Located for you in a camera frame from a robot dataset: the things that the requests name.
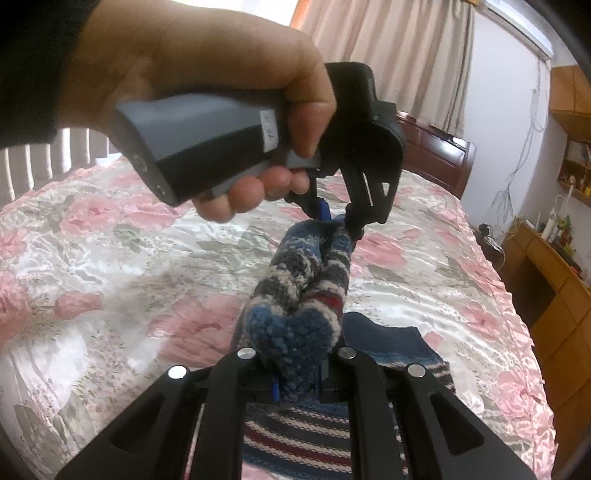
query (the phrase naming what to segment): black sleeve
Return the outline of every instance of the black sleeve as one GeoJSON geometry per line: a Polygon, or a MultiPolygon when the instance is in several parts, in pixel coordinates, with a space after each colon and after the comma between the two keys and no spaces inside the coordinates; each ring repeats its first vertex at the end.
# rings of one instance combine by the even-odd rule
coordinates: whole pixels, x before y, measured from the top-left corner
{"type": "Polygon", "coordinates": [[[51,142],[66,60],[98,2],[2,2],[0,148],[51,142]]]}

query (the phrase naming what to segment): wooden headboard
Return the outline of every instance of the wooden headboard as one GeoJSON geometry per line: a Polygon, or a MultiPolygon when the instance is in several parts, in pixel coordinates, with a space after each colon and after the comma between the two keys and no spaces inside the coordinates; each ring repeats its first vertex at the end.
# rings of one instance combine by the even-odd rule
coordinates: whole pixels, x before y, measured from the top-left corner
{"type": "Polygon", "coordinates": [[[461,199],[476,157],[476,146],[435,127],[421,125],[405,113],[399,113],[398,119],[407,137],[402,167],[461,199]]]}

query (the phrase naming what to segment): hand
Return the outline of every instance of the hand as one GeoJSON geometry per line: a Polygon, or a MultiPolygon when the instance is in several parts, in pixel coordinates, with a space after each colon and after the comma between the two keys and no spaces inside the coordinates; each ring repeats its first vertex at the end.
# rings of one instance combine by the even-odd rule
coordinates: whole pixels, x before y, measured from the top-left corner
{"type": "MultiPolygon", "coordinates": [[[[171,0],[101,0],[80,34],[60,89],[61,127],[109,135],[113,106],[195,91],[199,86],[283,89],[295,152],[310,158],[336,101],[320,53],[305,34],[262,18],[171,0]]],[[[194,199],[199,215],[226,222],[235,213],[304,193],[305,172],[271,167],[243,177],[227,195],[194,199]]]]}

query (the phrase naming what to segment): finger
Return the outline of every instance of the finger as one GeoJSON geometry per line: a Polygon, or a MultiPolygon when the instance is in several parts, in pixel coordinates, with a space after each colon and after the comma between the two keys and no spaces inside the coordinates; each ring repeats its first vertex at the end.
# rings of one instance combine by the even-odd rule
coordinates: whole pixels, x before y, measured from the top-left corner
{"type": "Polygon", "coordinates": [[[228,191],[230,207],[236,213],[250,212],[261,204],[264,197],[263,183],[251,176],[242,177],[228,191]]]}
{"type": "Polygon", "coordinates": [[[234,211],[230,206],[227,195],[215,198],[213,200],[193,199],[193,204],[197,214],[204,220],[211,222],[225,223],[234,218],[234,211]]]}
{"type": "Polygon", "coordinates": [[[335,113],[336,99],[320,53],[311,41],[302,40],[302,44],[308,65],[300,68],[284,94],[292,103],[287,122],[294,151],[300,157],[310,158],[335,113]]]}
{"type": "Polygon", "coordinates": [[[291,186],[291,171],[285,167],[273,166],[259,175],[265,187],[265,197],[280,199],[287,195],[291,186]]]}
{"type": "Polygon", "coordinates": [[[294,193],[303,194],[310,188],[310,178],[305,171],[295,171],[291,175],[290,190],[294,193]]]}

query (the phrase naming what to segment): curtain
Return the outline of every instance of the curtain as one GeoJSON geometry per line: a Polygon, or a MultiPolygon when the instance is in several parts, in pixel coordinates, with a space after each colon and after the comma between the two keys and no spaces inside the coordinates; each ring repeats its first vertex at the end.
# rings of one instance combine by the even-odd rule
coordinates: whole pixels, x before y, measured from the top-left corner
{"type": "Polygon", "coordinates": [[[380,100],[461,137],[474,7],[463,0],[309,0],[300,30],[325,61],[372,67],[380,100]]]}

